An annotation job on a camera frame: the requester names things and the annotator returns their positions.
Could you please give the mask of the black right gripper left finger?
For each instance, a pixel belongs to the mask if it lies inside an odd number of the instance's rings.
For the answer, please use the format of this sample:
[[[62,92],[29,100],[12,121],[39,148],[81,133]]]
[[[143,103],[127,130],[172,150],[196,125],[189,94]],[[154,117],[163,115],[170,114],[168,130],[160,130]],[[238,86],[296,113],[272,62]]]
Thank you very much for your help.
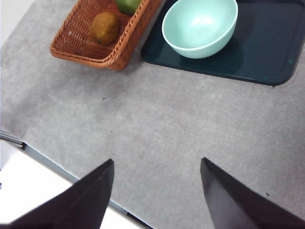
[[[98,229],[108,207],[114,161],[108,159],[70,188],[2,229]]]

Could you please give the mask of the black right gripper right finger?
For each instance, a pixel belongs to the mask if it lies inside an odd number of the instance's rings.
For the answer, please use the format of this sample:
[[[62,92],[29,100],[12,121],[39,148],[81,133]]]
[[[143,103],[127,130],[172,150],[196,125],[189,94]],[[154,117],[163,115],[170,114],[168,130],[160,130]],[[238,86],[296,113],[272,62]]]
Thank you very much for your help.
[[[216,229],[303,229],[305,221],[252,191],[204,157],[203,192]]]

